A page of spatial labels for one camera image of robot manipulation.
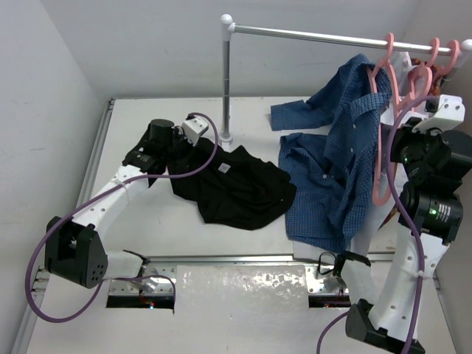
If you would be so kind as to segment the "black shirt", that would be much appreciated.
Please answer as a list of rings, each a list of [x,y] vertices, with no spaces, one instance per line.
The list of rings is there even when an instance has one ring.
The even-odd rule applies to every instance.
[[[249,231],[284,215],[296,196],[287,172],[242,145],[232,152],[219,147],[205,169],[171,184],[175,195],[197,204],[205,223]]]

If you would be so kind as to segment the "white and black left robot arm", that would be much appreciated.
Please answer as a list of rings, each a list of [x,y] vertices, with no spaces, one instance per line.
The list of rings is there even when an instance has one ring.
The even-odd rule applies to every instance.
[[[103,280],[137,278],[145,257],[107,251],[103,238],[130,202],[165,176],[167,163],[195,147],[212,126],[196,115],[189,115],[180,126],[166,119],[151,120],[98,194],[64,221],[55,217],[48,223],[45,269],[84,288]]]

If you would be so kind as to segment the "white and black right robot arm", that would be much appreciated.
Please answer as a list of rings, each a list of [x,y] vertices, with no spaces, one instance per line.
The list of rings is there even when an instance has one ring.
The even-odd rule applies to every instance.
[[[333,275],[349,290],[349,338],[390,353],[424,353],[417,338],[421,288],[462,222],[456,191],[471,170],[471,137],[413,117],[390,133],[387,156],[403,165],[408,181],[395,198],[400,210],[397,245],[382,291],[375,292],[371,262],[360,254],[339,254]]]

